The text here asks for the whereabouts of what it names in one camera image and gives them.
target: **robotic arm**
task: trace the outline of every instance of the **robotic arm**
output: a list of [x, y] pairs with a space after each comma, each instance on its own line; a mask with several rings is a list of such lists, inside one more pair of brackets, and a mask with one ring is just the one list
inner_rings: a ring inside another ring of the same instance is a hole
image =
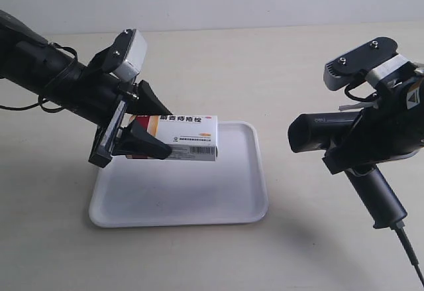
[[[147, 45], [136, 29], [124, 30], [114, 43], [84, 66], [71, 47], [49, 43], [22, 22], [0, 11], [0, 78], [7, 78], [38, 95], [22, 111], [40, 106], [57, 113], [74, 112], [97, 125], [89, 161], [105, 167], [114, 155], [143, 154], [164, 159], [168, 145], [148, 134], [136, 121], [121, 127], [125, 113], [170, 115], [146, 81], [135, 83]], [[57, 108], [44, 104], [52, 101]]]
[[[394, 230], [421, 283], [424, 278], [403, 230], [406, 210], [376, 164], [408, 158], [424, 146], [424, 68], [396, 52], [398, 44], [375, 38], [325, 65], [324, 82], [359, 103], [354, 112], [302, 114], [289, 127], [294, 152], [324, 150], [331, 174], [344, 172], [374, 218], [374, 228]], [[356, 97], [363, 83], [375, 92]]]

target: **table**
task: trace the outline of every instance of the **table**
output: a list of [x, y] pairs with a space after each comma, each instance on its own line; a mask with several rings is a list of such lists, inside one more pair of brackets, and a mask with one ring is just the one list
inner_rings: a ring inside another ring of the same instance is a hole
[[[423, 61], [424, 22], [147, 32], [140, 78], [174, 113], [252, 123], [270, 209], [250, 225], [100, 229], [87, 207], [95, 126], [64, 111], [0, 112], [0, 289], [91, 291], [419, 290], [396, 235], [374, 230], [347, 178], [322, 152], [293, 154], [300, 113], [350, 103], [322, 80], [328, 60], [377, 36]], [[116, 34], [48, 36], [88, 62]], [[1, 104], [36, 97], [1, 81]], [[423, 154], [381, 165], [409, 212], [424, 261]]]

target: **plastic tray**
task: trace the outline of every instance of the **plastic tray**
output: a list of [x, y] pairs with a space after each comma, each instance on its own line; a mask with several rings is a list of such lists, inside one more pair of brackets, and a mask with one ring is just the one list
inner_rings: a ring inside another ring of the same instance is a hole
[[250, 223], [268, 196], [252, 125], [220, 122], [216, 162], [129, 160], [99, 170], [89, 216], [100, 227]]

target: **white table surface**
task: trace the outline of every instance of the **white table surface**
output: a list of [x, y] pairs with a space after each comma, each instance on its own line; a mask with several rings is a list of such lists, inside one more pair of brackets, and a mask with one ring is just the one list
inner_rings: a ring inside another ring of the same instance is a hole
[[[87, 217], [97, 169], [95, 126], [63, 112], [0, 112], [0, 290], [420, 290], [388, 229], [372, 219], [322, 152], [293, 154], [300, 113], [349, 103], [326, 89], [323, 65], [376, 36], [424, 61], [424, 23], [145, 33], [140, 75], [174, 113], [252, 123], [270, 209], [250, 225], [99, 229]], [[51, 36], [88, 62], [115, 34]], [[35, 95], [1, 81], [5, 105]], [[424, 262], [424, 154], [381, 166], [409, 212]]]

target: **cardboard box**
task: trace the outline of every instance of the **cardboard box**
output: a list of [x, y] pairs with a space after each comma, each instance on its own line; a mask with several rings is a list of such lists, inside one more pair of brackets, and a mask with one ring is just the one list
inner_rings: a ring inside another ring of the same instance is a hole
[[[216, 115], [133, 115], [148, 133], [172, 147], [167, 160], [215, 161], [218, 155]], [[128, 155], [130, 159], [150, 158]]]

